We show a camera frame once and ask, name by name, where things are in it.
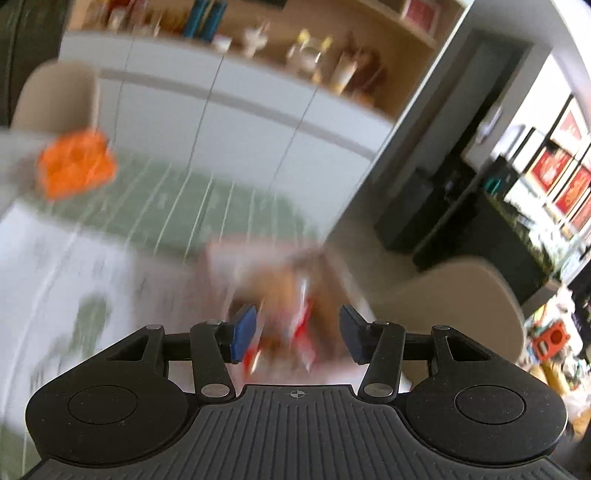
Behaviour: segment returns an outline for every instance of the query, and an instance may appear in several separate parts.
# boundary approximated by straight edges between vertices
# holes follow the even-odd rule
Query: shelf
[[[417,40],[422,42],[428,48],[434,50],[437,47],[437,41],[428,33],[416,27],[408,20],[403,18],[397,11],[394,11],[387,5],[379,2],[378,0],[349,0],[358,5],[363,5],[366,8],[373,10],[374,13],[379,14],[383,19],[393,22],[394,24],[406,30],[407,33],[411,34]]]

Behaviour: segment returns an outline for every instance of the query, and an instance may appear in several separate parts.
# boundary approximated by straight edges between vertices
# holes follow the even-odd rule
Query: white cabinet
[[[116,144],[188,166],[205,100],[124,83]]]
[[[99,128],[109,137],[115,139],[115,125],[117,122],[117,108],[122,82],[120,80],[100,80],[100,115]]]
[[[126,72],[150,75],[209,90],[222,56],[179,41],[136,38],[129,52]]]
[[[315,87],[285,73],[235,59],[224,59],[213,84],[213,93],[224,93],[301,120]]]
[[[132,38],[125,35],[65,33],[61,39],[60,60],[76,60],[92,66],[125,70]]]
[[[314,95],[304,122],[357,143],[372,152],[381,148],[394,127],[391,121],[377,113],[320,90]]]
[[[361,155],[298,132],[271,187],[287,194],[324,240],[368,168]]]
[[[210,101],[191,168],[268,188],[295,129]]]

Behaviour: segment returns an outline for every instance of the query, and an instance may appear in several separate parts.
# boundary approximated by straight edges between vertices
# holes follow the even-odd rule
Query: chair backrest
[[[479,258],[460,258],[438,265],[396,290],[380,303],[390,320],[411,333],[449,325],[501,357],[516,362],[524,343],[524,318],[509,285]],[[426,365],[406,362],[413,384],[427,376]]]
[[[83,63],[48,61],[25,83],[11,128],[58,135],[96,128],[99,97],[93,68]]]

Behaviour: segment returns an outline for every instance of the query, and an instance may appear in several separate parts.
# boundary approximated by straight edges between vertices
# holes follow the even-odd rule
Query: green tablecloth
[[[109,185],[54,203],[36,193],[25,199],[49,215],[184,259],[210,239],[316,238],[316,230],[280,195],[140,154],[118,151],[117,158],[117,178]]]

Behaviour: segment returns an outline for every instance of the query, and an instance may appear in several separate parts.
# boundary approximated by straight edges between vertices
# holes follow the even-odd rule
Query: orange object
[[[564,322],[559,320],[544,330],[540,336],[534,338],[531,343],[538,360],[544,362],[560,352],[569,340],[570,335],[566,333]]]
[[[92,190],[115,178],[117,163],[100,132],[64,135],[39,156],[37,181],[48,200]]]

